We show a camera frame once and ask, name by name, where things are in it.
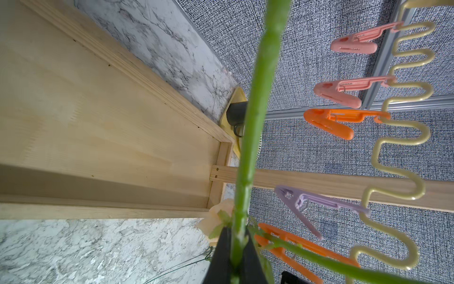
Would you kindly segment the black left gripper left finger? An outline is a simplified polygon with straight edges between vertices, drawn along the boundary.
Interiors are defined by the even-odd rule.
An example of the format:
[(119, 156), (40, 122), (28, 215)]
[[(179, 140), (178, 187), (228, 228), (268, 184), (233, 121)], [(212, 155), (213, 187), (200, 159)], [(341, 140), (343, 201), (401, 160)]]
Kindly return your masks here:
[(230, 284), (232, 272), (230, 252), (231, 229), (224, 227), (203, 284)]

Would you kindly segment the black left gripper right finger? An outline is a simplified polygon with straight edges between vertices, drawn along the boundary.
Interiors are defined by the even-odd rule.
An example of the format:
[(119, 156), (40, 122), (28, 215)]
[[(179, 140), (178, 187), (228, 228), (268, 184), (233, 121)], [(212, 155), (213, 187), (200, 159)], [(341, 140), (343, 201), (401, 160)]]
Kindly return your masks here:
[(242, 256), (242, 283), (267, 284), (268, 281), (248, 230), (246, 236), (248, 237), (248, 243), (243, 250)]

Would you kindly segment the white rose with stem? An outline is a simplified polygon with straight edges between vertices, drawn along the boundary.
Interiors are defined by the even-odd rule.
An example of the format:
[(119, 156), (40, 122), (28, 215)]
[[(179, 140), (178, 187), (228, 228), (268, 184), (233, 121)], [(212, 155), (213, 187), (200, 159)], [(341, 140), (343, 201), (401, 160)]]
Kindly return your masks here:
[(245, 116), (240, 166), (237, 171), (234, 210), (232, 213), (231, 284), (242, 284), (242, 256), (248, 243), (248, 211), (255, 177), (259, 139), (267, 113), (268, 99), (279, 61), (281, 38), (286, 28), (290, 1), (268, 1), (265, 31), (255, 61), (254, 75)]

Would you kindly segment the peach rose with stem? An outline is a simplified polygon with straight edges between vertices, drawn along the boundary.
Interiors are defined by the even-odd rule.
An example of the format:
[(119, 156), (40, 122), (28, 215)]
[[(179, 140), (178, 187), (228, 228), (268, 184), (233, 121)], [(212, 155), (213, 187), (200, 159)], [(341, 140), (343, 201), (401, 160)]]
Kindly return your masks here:
[(424, 284), (424, 282), (422, 281), (406, 279), (389, 273), (362, 269), (356, 266), (345, 264), (297, 247), (293, 244), (288, 243), (287, 241), (279, 239), (278, 237), (274, 237), (268, 233), (265, 233), (263, 230), (253, 228), (251, 226), (249, 226), (248, 229), (251, 233), (254, 233), (255, 235), (259, 235), (271, 241), (274, 247), (285, 248), (286, 250), (291, 251), (292, 253), (305, 260), (315, 263), (332, 272), (342, 274), (346, 278), (360, 280), (369, 284)]

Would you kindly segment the yellow plastic clip hanger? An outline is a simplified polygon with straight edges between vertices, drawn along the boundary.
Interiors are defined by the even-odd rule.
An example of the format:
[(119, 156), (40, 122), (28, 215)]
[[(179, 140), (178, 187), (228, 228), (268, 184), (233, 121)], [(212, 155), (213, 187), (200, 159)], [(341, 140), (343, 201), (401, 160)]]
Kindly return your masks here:
[[(399, 45), (403, 41), (419, 39), (424, 36), (427, 36), (427, 35), (431, 34), (432, 32), (434, 32), (435, 28), (436, 28), (435, 23), (433, 23), (431, 21), (418, 22), (415, 24), (409, 24), (407, 26), (404, 26), (402, 24), (397, 26), (397, 28), (396, 28), (397, 31), (412, 30), (413, 32), (411, 34), (408, 34), (408, 35), (405, 35), (403, 37), (396, 39), (393, 43), (393, 46), (391, 49), (391, 54), (397, 58), (408, 58), (410, 56), (418, 56), (418, 57), (420, 57), (420, 60), (393, 65), (392, 67), (390, 67), (389, 75), (394, 75), (396, 73), (396, 71), (398, 71), (399, 69), (409, 69), (409, 68), (413, 68), (413, 67), (421, 67), (421, 66), (429, 64), (430, 62), (432, 62), (434, 60), (435, 52), (431, 49), (414, 49), (414, 50), (400, 51)], [(421, 101), (424, 101), (424, 100), (430, 98), (434, 93), (433, 86), (427, 82), (421, 82), (421, 81), (397, 82), (396, 80), (391, 80), (390, 82), (388, 82), (388, 85), (393, 88), (420, 88), (424, 92), (421, 93), (420, 95), (413, 96), (413, 97), (388, 98), (383, 102), (382, 107), (381, 107), (382, 111), (384, 111), (384, 112), (386, 112), (388, 110), (390, 104), (392, 104), (394, 102), (421, 102)], [(374, 194), (374, 193), (379, 193), (379, 194), (382, 194), (385, 196), (390, 196), (393, 198), (397, 198), (400, 200), (407, 200), (407, 201), (417, 200), (417, 199), (421, 198), (422, 196), (424, 196), (426, 193), (425, 181), (419, 175), (415, 174), (414, 172), (405, 170), (405, 169), (384, 166), (379, 163), (378, 158), (379, 158), (381, 148), (384, 144), (416, 146), (416, 145), (420, 145), (420, 144), (427, 142), (428, 139), (430, 138), (429, 128), (426, 125), (424, 125), (418, 121), (392, 120), (392, 119), (388, 119), (385, 117), (381, 117), (380, 120), (386, 125), (399, 127), (399, 128), (403, 128), (403, 127), (412, 128), (412, 129), (419, 130), (421, 132), (421, 135), (418, 136), (417, 138), (391, 138), (391, 137), (379, 138), (374, 145), (374, 148), (372, 151), (372, 156), (371, 156), (371, 163), (372, 163), (373, 167), (375, 167), (376, 169), (378, 169), (382, 172), (406, 177), (414, 183), (415, 187), (414, 187), (414, 189), (412, 189), (409, 192), (398, 192), (391, 188), (383, 188), (378, 185), (368, 186), (367, 188), (365, 188), (364, 193), (362, 195), (362, 199), (361, 199), (361, 205), (364, 208), (368, 207), (368, 205), (370, 203), (370, 198), (371, 198), (372, 194)], [(401, 270), (410, 270), (418, 264), (418, 261), (419, 261), (418, 248), (417, 248), (415, 242), (413, 240), (411, 240), (408, 236), (406, 236), (404, 233), (402, 233), (394, 228), (385, 226), (383, 224), (380, 224), (379, 222), (372, 221), (372, 219), (370, 219), (370, 217), (368, 217), (364, 213), (361, 213), (359, 215), (359, 217), (362, 220), (362, 222), (364, 224), (366, 224), (367, 226), (401, 241), (406, 246), (406, 248), (408, 250), (408, 255), (405, 259), (399, 260), (399, 259), (387, 256), (384, 253), (381, 253), (370, 247), (355, 246), (350, 251), (350, 256), (349, 256), (350, 259), (357, 260), (360, 254), (366, 254), (387, 265), (390, 265), (396, 269), (401, 269)]]

